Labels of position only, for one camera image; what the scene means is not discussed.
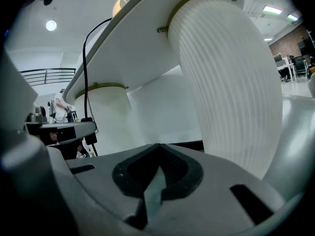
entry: ceiling light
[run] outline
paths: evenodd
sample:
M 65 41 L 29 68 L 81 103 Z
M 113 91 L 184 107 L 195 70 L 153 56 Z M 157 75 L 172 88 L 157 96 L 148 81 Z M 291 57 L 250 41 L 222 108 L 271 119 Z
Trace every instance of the ceiling light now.
M 295 17 L 295 16 L 293 16 L 293 15 L 291 15 L 291 14 L 289 14 L 287 18 L 292 19 L 293 21 L 298 20 L 297 17 Z
M 280 14 L 282 12 L 282 10 L 278 10 L 276 8 L 269 7 L 269 6 L 265 6 L 264 7 L 264 11 L 273 12 L 273 13 L 276 13 L 276 14 Z
M 53 31 L 54 29 L 56 29 L 56 27 L 57 27 L 57 24 L 53 20 L 48 21 L 47 24 L 46 24 L 46 29 L 48 31 Z

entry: desk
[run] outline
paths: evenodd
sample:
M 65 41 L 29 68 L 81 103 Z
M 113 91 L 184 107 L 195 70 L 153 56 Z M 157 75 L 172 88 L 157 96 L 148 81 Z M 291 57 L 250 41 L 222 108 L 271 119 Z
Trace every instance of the desk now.
M 284 69 L 284 68 L 286 68 L 286 67 L 289 69 L 291 81 L 293 82 L 293 77 L 292 77 L 292 73 L 291 73 L 291 69 L 290 69 L 290 67 L 292 67 L 293 76 L 294 76 L 294 79 L 296 80 L 296 72 L 295 72 L 295 67 L 294 67 L 294 64 L 293 64 L 293 63 L 289 63 L 289 64 L 285 64 L 285 65 L 279 66 L 279 67 L 277 67 L 277 69 L 278 69 L 278 71 L 279 71 L 279 70 L 282 70 L 282 69 Z

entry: white curved panel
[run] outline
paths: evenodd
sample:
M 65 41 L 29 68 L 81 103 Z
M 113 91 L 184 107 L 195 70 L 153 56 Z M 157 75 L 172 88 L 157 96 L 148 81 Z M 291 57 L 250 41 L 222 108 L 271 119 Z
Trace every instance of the white curved panel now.
M 262 178 L 279 142 L 282 93 L 258 29 L 230 0 L 190 0 L 168 37 L 193 91 L 205 152 Z
M 95 148 L 98 155 L 112 154 L 145 145 L 126 90 L 118 87 L 89 91 L 89 100 L 98 132 Z M 84 94 L 75 101 L 78 118 L 84 117 Z

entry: dark slot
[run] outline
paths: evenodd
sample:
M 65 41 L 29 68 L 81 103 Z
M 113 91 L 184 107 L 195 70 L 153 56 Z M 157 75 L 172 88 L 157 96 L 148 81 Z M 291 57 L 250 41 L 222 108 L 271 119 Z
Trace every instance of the dark slot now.
M 80 167 L 71 168 L 70 171 L 71 171 L 72 174 L 78 174 L 78 173 L 81 173 L 81 172 L 84 172 L 84 171 L 89 171 L 89 170 L 92 170 L 92 169 L 95 169 L 94 165 L 87 164 L 87 165 L 83 165 L 83 166 L 80 166 Z
M 70 139 L 75 139 L 75 130 L 74 127 L 69 128 L 60 128 L 57 130 L 58 142 L 63 142 Z
M 230 190 L 256 225 L 273 215 L 273 212 L 245 185 L 237 184 Z
M 172 145 L 176 145 L 176 146 L 180 146 L 180 147 L 184 147 L 184 148 L 190 148 L 190 149 L 193 149 L 193 150 L 204 150 L 204 147 L 203 147 L 203 141 L 200 140 L 200 141 L 193 141 L 193 142 L 185 142 L 185 143 L 175 143 L 175 144 L 172 144 Z

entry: black metal railing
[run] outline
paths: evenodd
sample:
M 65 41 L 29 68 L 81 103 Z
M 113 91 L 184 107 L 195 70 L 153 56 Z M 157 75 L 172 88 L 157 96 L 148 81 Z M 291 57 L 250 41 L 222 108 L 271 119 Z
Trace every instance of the black metal railing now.
M 75 74 L 75 68 L 47 68 L 21 72 L 31 86 L 70 82 Z

